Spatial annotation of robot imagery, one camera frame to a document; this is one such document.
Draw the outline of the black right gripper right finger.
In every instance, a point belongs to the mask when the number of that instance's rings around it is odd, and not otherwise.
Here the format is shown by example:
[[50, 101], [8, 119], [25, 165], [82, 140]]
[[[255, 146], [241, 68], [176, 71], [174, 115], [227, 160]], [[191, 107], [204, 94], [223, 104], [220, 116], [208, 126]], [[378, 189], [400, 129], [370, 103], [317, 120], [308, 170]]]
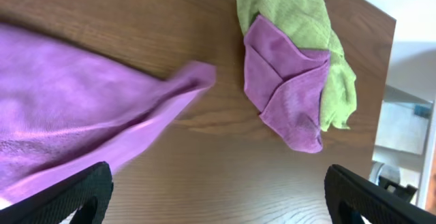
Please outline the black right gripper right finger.
[[333, 224], [435, 224], [435, 215], [409, 204], [341, 165], [324, 179], [326, 205]]

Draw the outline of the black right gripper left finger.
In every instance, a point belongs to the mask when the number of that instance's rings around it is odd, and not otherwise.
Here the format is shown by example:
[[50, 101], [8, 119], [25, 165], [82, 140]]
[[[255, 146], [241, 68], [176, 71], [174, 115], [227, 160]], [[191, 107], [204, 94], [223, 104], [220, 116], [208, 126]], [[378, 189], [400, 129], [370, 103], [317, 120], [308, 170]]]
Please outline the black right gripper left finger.
[[1, 211], [1, 222], [11, 224], [100, 224], [114, 184], [110, 167], [99, 162]]

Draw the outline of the purple cloth with white tag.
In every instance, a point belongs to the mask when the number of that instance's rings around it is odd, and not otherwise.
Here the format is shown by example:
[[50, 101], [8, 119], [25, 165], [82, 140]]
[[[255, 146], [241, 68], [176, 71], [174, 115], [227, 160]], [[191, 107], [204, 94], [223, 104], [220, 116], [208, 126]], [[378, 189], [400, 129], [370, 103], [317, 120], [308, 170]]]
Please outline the purple cloth with white tag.
[[100, 161], [117, 172], [215, 83], [193, 61], [158, 80], [57, 39], [1, 25], [1, 206]]

